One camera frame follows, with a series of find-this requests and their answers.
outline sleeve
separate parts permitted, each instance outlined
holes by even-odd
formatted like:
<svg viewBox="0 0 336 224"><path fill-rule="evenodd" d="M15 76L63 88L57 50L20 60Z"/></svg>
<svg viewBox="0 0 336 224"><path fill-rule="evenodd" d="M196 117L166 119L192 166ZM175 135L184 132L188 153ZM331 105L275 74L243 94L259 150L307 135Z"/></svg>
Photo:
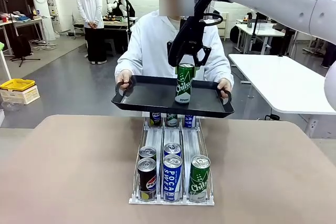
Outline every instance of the sleeve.
<svg viewBox="0 0 336 224"><path fill-rule="evenodd" d="M142 49L140 26L141 21L134 25L128 50L119 58L114 75L117 76L122 70L130 70L133 75L142 75Z"/></svg>
<svg viewBox="0 0 336 224"><path fill-rule="evenodd" d="M77 8L78 8L79 14L82 17L82 19L85 21L85 23L88 23L90 20L88 19L88 17L86 16L84 12L81 0L77 0Z"/></svg>
<svg viewBox="0 0 336 224"><path fill-rule="evenodd" d="M211 53L204 67L204 78L207 81L219 82L225 78L230 81L231 86L234 85L234 78L231 74L230 62L224 53L223 44L218 34L217 26L210 27L211 31Z"/></svg>
<svg viewBox="0 0 336 224"><path fill-rule="evenodd" d="M94 20L94 23L96 25L98 25L99 22L101 21L101 17L102 17L101 11L102 11L102 9L103 9L103 0L97 0L96 17L95 17L95 20Z"/></svg>

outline black can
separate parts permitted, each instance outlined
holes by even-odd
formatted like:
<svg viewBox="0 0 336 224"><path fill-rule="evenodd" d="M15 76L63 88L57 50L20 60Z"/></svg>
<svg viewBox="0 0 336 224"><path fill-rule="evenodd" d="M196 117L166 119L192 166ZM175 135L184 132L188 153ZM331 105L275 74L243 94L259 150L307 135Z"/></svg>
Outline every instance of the black can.
<svg viewBox="0 0 336 224"><path fill-rule="evenodd" d="M152 158L139 160L139 197L140 200L150 201L156 197L156 161Z"/></svg>
<svg viewBox="0 0 336 224"><path fill-rule="evenodd" d="M156 149L148 146L142 147L139 150L139 159L143 159L146 157L152 158L156 161Z"/></svg>
<svg viewBox="0 0 336 224"><path fill-rule="evenodd" d="M162 121L161 113L150 113L149 118L151 126L161 126Z"/></svg>

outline soda can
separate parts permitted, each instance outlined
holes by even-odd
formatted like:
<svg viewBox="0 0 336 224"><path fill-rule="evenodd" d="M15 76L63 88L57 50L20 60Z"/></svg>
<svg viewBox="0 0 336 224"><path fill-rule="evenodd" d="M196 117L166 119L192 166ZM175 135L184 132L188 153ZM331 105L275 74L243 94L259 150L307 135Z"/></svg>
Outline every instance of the soda can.
<svg viewBox="0 0 336 224"><path fill-rule="evenodd" d="M167 126L177 126L177 114L167 114Z"/></svg>
<svg viewBox="0 0 336 224"><path fill-rule="evenodd" d="M189 195L190 201L203 202L206 200L206 188L210 169L210 159L196 155L191 159Z"/></svg>
<svg viewBox="0 0 336 224"><path fill-rule="evenodd" d="M139 159L143 159L146 157L152 158L156 161L156 149L148 146L142 147L139 150Z"/></svg>
<svg viewBox="0 0 336 224"><path fill-rule="evenodd" d="M167 143L164 147L163 147L163 153L164 153L164 157L168 156L170 154L175 154L179 157L181 157L182 154L182 147L180 144L176 144L176 143Z"/></svg>
<svg viewBox="0 0 336 224"><path fill-rule="evenodd" d="M150 113L151 126L161 126L161 113Z"/></svg>
<svg viewBox="0 0 336 224"><path fill-rule="evenodd" d="M184 127L185 128L194 128L195 127L196 117L193 115L186 115L184 117Z"/></svg>
<svg viewBox="0 0 336 224"><path fill-rule="evenodd" d="M139 197L140 200L154 200L156 196L156 161L152 158L143 158L139 160Z"/></svg>
<svg viewBox="0 0 336 224"><path fill-rule="evenodd" d="M174 154L163 158L163 200L180 199L182 159Z"/></svg>
<svg viewBox="0 0 336 224"><path fill-rule="evenodd" d="M189 63L181 63L177 71L177 86L175 101L187 104L190 102L191 86L195 73L195 66Z"/></svg>

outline white hoodie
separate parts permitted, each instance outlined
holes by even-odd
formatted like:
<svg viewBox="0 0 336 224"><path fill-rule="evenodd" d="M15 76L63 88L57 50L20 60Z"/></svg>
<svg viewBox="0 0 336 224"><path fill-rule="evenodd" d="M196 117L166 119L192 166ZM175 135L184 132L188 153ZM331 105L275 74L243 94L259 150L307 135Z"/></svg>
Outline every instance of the white hoodie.
<svg viewBox="0 0 336 224"><path fill-rule="evenodd" d="M104 28L101 14L103 0L77 0L77 6L86 28L90 28L88 22L94 22L97 28Z"/></svg>
<svg viewBox="0 0 336 224"><path fill-rule="evenodd" d="M115 76L127 69L135 75L176 78L175 68L168 63L167 42L174 40L178 31L169 19L159 16L159 11L156 11L141 17L132 28L128 50L119 58ZM233 87L234 78L217 26L205 27L203 44L211 47L212 51L206 65L196 72L195 80L219 82L226 78ZM204 56L201 50L198 59L202 60ZM194 63L194 60L191 56L184 56L183 62Z"/></svg>

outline black pants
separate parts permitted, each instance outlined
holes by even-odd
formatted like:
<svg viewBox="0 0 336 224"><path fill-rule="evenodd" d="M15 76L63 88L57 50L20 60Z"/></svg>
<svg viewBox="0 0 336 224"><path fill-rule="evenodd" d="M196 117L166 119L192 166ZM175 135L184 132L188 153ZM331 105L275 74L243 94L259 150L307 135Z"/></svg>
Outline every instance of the black pants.
<svg viewBox="0 0 336 224"><path fill-rule="evenodd" d="M89 61L106 61L104 29L85 28L85 40L88 42Z"/></svg>
<svg viewBox="0 0 336 224"><path fill-rule="evenodd" d="M328 42L327 50L322 65L325 67L329 67L333 65L335 61L336 61L336 46Z"/></svg>

